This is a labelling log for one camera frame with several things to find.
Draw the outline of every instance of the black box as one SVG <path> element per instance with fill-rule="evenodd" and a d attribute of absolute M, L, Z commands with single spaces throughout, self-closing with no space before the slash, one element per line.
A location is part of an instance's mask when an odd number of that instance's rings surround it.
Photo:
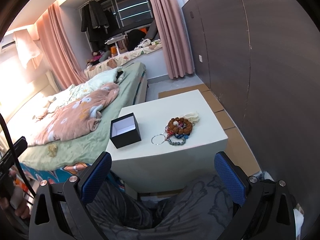
<path fill-rule="evenodd" d="M 111 121 L 110 140 L 117 149 L 141 141 L 138 122 L 133 113 Z"/>

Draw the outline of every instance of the metal screw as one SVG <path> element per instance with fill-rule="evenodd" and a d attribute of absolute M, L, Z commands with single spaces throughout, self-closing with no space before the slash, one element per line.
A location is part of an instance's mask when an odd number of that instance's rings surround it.
<path fill-rule="evenodd" d="M 48 183 L 48 182 L 44 179 L 43 181 L 40 182 L 40 185 L 41 185 L 41 186 L 45 186 L 45 185 L 47 185 L 47 183 Z"/>
<path fill-rule="evenodd" d="M 258 179 L 255 177 L 255 176 L 250 176 L 249 177 L 249 180 L 252 182 L 252 183 L 256 183 L 258 181 Z"/>
<path fill-rule="evenodd" d="M 284 187 L 285 186 L 285 181 L 281 180 L 279 181 L 280 186 Z"/>
<path fill-rule="evenodd" d="M 77 179 L 78 179 L 77 176 L 71 176 L 71 177 L 69 178 L 69 181 L 70 181 L 70 182 L 75 182 L 75 181 L 77 181 Z"/>

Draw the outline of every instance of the gray wardrobe door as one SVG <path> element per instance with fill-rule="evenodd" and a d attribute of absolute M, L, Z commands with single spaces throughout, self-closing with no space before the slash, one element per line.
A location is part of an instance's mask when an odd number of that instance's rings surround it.
<path fill-rule="evenodd" d="M 210 88 L 207 46 L 196 0 L 189 0 L 182 7 L 182 11 L 187 25 L 196 74 Z"/>
<path fill-rule="evenodd" d="M 197 0 L 206 37 L 210 84 L 242 126 L 249 83 L 249 37 L 242 0 Z"/>
<path fill-rule="evenodd" d="M 252 51 L 242 133 L 260 167 L 287 182 L 308 229 L 320 210 L 320 33 L 296 0 L 244 5 Z"/>

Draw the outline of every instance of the floor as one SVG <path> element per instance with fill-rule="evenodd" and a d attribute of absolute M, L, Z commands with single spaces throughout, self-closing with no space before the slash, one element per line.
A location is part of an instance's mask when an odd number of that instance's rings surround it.
<path fill-rule="evenodd" d="M 194 74 L 150 84 L 147 88 L 146 102 L 158 99 L 160 92 L 200 85 L 202 83 L 201 79 Z"/>

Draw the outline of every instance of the gray pants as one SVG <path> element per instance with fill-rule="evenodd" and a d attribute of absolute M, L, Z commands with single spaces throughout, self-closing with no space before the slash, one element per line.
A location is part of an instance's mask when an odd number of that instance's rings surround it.
<path fill-rule="evenodd" d="M 211 174 L 160 201 L 154 211 L 105 181 L 87 209 L 109 240 L 215 240 L 231 221 L 233 205 L 220 178 Z"/>

